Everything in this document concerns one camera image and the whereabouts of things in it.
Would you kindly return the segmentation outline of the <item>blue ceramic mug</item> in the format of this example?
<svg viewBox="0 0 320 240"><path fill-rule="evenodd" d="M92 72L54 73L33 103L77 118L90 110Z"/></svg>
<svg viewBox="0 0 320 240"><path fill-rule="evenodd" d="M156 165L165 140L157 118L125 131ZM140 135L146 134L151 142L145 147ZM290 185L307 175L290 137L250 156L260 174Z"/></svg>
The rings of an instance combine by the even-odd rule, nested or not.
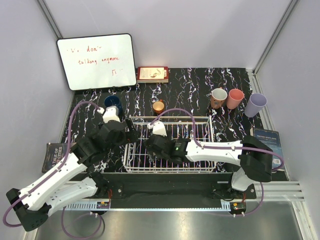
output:
<svg viewBox="0 0 320 240"><path fill-rule="evenodd" d="M116 96L116 95L110 95L105 98L104 100L104 105L108 107L115 106L118 108L118 114L120 116L123 115L123 107L122 107L122 102L121 100Z"/></svg>

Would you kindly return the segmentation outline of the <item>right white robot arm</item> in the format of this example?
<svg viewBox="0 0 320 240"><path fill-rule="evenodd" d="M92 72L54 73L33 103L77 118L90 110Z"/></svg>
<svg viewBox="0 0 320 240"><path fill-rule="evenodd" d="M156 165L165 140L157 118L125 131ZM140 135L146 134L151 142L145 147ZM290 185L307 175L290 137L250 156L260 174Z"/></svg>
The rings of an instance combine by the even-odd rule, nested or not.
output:
<svg viewBox="0 0 320 240"><path fill-rule="evenodd" d="M235 199L253 182L272 180L273 151L250 135L232 142L203 142L153 134L144 141L144 146L152 161L163 159L176 165L210 161L238 166L227 185L228 195Z"/></svg>

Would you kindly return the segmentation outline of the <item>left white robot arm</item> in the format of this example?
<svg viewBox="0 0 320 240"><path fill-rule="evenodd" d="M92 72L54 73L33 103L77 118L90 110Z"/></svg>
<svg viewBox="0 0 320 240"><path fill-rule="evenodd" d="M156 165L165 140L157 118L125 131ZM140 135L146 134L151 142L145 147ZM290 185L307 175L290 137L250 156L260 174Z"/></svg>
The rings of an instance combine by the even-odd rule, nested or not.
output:
<svg viewBox="0 0 320 240"><path fill-rule="evenodd" d="M30 232L40 227L53 213L84 198L103 198L108 180L98 172L88 172L79 183L61 189L66 182L100 162L111 150L138 140L130 118L110 120L94 133L79 139L66 153L66 160L23 189L12 188L6 197L19 219L18 226Z"/></svg>

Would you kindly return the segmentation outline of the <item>pink plastic cup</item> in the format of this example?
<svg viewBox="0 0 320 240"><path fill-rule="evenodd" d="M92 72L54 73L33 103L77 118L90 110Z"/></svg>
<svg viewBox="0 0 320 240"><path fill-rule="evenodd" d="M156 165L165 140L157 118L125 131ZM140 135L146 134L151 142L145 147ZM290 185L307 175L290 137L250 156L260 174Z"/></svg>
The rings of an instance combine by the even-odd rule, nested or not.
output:
<svg viewBox="0 0 320 240"><path fill-rule="evenodd" d="M240 89L231 89L226 101L227 108L230 110L235 109L241 103L244 97L245 94Z"/></svg>

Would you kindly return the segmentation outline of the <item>orange ceramic mug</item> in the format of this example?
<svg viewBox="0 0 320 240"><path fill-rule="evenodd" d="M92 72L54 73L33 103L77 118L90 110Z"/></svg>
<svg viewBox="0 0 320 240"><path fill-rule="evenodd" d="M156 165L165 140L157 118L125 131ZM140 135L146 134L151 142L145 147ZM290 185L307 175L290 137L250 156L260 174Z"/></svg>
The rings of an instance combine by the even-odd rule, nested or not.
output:
<svg viewBox="0 0 320 240"><path fill-rule="evenodd" d="M164 112L165 110L165 103L162 99L158 100L158 101L155 101L153 104L152 104L152 109L154 111L155 114L159 115L161 113Z"/></svg>

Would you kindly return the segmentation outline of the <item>salmon speckled ceramic mug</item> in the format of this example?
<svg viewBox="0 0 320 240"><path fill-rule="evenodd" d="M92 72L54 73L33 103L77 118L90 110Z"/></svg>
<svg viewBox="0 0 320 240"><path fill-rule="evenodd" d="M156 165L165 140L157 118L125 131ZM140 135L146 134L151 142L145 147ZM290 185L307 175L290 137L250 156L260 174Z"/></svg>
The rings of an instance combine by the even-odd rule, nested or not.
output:
<svg viewBox="0 0 320 240"><path fill-rule="evenodd" d="M228 93L223 88L215 88L211 91L210 105L213 109L219 109L228 97Z"/></svg>

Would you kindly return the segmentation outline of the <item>lavender plastic cup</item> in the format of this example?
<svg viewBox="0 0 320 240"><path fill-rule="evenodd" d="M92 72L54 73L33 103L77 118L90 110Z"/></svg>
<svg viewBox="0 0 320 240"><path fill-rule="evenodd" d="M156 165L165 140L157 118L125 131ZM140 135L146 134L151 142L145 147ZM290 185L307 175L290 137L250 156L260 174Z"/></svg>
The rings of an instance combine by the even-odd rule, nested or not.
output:
<svg viewBox="0 0 320 240"><path fill-rule="evenodd" d="M267 98L261 93L253 93L247 102L244 114L248 118L253 118L267 105Z"/></svg>

